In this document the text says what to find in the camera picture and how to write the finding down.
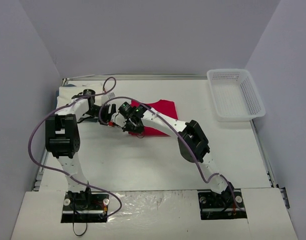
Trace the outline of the red t-shirt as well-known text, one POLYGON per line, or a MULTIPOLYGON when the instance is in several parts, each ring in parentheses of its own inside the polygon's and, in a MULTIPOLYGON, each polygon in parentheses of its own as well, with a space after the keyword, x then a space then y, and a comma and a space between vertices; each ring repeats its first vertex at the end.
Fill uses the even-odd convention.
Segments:
MULTIPOLYGON (((159 112, 161 114, 164 114, 166 116, 169 116, 173 119, 178 119, 177 111, 176 111, 176 106, 173 101, 169 100, 164 100, 160 99, 157 102, 154 103, 148 103, 148 106, 150 106, 152 109, 154 109, 154 112, 159 112)), ((152 127, 145 126, 144 127, 144 132, 143 133, 133 133, 133 132, 128 132, 132 136, 140 136, 140 135, 145 135, 146 137, 166 137, 167 134, 154 129, 152 127)))

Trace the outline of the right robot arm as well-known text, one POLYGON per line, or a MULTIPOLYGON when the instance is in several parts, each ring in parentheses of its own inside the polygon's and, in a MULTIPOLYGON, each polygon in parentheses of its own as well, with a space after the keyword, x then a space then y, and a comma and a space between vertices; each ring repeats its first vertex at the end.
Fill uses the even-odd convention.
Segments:
POLYGON ((180 121, 148 105, 124 102, 113 122, 126 132, 141 134, 149 127, 176 138, 181 156, 196 165, 202 181, 215 193, 216 204, 225 207, 235 200, 232 184, 219 173, 211 157, 204 159, 210 154, 209 141, 197 121, 180 121))

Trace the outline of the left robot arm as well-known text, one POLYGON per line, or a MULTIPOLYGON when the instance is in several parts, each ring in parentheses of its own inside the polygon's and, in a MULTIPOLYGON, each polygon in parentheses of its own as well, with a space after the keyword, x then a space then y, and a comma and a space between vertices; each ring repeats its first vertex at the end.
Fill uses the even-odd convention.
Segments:
POLYGON ((82 209, 90 208, 94 197, 79 161, 78 121, 97 117, 99 110, 100 106, 95 104, 95 91, 85 89, 45 120, 46 150, 52 153, 65 172, 68 198, 82 209))

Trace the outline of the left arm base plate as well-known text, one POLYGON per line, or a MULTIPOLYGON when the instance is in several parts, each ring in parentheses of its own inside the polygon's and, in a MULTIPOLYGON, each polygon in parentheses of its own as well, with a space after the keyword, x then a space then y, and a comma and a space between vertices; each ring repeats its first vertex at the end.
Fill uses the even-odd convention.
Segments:
POLYGON ((82 203, 66 192, 61 215, 61 223, 105 223, 107 222, 109 195, 93 192, 89 202, 82 203))

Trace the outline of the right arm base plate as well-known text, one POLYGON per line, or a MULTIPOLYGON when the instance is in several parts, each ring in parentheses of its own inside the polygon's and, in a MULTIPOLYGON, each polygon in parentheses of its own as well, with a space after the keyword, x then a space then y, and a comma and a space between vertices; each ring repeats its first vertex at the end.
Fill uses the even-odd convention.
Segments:
POLYGON ((235 205, 232 197, 225 200, 220 195, 210 191, 198 191, 200 217, 203 221, 247 219, 247 213, 240 189, 234 190, 235 205))

